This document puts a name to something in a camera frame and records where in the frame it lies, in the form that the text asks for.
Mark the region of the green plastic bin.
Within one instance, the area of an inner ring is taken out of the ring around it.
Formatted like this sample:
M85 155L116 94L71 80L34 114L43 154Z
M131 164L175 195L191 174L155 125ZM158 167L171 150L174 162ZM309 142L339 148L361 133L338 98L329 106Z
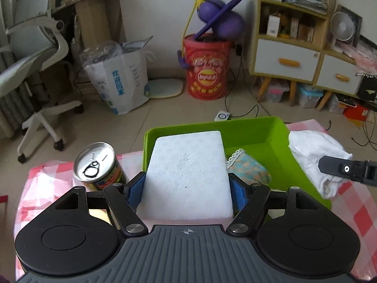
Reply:
M300 187L328 209L332 204L322 198L307 178L289 149L289 129L278 117L260 117L231 121L212 121L186 125L163 126L148 130L143 142L145 171L150 163L155 141L159 137L218 130L227 157L243 149L270 173L270 188L287 190Z

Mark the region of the white blue paper bag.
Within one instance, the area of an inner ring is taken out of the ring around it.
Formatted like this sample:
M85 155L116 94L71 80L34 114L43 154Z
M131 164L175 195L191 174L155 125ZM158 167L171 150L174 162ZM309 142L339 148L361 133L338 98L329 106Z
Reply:
M114 114L126 114L150 99L144 47L151 39L110 40L80 54L82 69Z

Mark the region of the purple hopper ball toy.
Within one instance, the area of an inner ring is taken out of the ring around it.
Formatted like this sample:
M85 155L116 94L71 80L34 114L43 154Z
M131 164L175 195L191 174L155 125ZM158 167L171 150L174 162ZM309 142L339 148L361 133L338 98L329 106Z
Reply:
M213 34L223 40L236 40L245 31L243 17L233 9L243 0L231 0L228 3L222 0L201 0L196 6L198 17L205 23L194 36L200 39L210 29Z

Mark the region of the white desk fan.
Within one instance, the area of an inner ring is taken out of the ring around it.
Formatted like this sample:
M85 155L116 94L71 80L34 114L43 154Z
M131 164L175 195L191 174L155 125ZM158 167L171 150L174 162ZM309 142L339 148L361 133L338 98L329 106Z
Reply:
M347 42L355 33L355 25L352 18L344 12L336 12L330 19L330 31L332 34L332 45L336 41Z

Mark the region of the plush doll blue dress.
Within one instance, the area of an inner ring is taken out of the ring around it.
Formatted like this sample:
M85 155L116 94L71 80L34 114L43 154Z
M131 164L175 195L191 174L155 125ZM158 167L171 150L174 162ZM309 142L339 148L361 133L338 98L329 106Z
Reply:
M234 173L248 185L254 183L266 185L272 179L267 169L241 148L227 159L226 166L228 172Z

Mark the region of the black yellow drink can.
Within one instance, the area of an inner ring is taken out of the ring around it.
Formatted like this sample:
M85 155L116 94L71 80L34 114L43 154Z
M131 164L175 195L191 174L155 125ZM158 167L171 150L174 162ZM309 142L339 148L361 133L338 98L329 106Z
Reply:
M108 185L129 181L114 148L106 142L94 142L77 155L73 176L90 191L101 191Z

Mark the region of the white power strip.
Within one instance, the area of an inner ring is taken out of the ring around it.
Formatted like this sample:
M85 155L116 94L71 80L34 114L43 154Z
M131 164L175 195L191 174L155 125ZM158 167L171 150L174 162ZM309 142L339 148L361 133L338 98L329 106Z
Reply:
M214 118L214 121L226 121L229 119L230 115L231 114L227 111L219 111Z

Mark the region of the wooden desk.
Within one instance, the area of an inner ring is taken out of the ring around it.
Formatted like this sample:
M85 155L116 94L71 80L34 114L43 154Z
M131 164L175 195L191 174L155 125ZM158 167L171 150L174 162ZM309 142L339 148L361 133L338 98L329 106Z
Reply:
M81 32L84 48L94 47L102 42L119 42L123 23L119 0L50 0L52 11L75 8L75 16Z

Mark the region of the red box on floor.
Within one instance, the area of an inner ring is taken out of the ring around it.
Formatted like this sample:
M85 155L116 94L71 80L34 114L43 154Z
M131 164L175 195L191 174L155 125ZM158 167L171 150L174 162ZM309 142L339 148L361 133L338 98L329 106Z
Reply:
M367 120L367 115L369 109L365 108L362 105L356 105L355 107L345 108L343 115L350 121L352 124L361 127L365 120Z

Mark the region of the clear storage box blue lid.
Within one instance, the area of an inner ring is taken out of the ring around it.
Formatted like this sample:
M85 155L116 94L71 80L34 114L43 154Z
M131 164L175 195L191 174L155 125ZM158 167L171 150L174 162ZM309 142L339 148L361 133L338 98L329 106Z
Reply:
M298 104L303 109L314 109L322 96L323 91L320 89L307 84L298 85Z

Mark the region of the wooden shelf cabinet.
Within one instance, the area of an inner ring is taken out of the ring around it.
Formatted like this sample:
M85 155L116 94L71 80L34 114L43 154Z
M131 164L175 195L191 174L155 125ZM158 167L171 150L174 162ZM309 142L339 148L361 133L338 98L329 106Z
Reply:
M249 73L262 79L257 99L273 79L314 84L330 20L330 0L247 0L245 34Z

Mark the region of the low wooden drawer cabinet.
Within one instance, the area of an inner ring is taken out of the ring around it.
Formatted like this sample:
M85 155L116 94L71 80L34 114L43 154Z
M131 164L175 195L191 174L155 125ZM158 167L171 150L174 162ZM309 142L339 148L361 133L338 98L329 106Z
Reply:
M357 75L355 60L326 45L320 54L314 74L314 86L324 90L317 110L323 109L335 93L356 96L360 83L361 77Z

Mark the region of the white foam block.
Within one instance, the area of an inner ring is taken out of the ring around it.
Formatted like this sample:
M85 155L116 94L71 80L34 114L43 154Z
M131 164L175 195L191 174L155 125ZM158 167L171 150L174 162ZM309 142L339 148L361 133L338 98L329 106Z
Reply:
M233 206L219 131L159 137L138 216L161 224L227 224Z

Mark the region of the red chips bucket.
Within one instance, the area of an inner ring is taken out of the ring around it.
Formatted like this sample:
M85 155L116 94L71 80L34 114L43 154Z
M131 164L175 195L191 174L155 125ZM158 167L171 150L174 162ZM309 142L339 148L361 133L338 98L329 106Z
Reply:
M233 43L205 33L197 40L190 34L183 39L178 60L186 70L190 96L199 100L217 100L227 92L229 55Z

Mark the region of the pink checkered tablecloth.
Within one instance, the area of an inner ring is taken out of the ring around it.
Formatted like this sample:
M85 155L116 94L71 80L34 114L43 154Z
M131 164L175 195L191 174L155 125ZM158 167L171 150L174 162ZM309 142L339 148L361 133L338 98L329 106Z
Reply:
M325 131L316 120L287 127L289 131ZM143 150L118 155L118 160L129 178L143 170ZM29 171L15 217L15 233L78 184L73 177L73 165L72 162L53 161ZM372 279L376 276L376 203L369 189L363 184L347 181L329 201L331 210L357 232L361 241L361 251L352 274L360 279Z

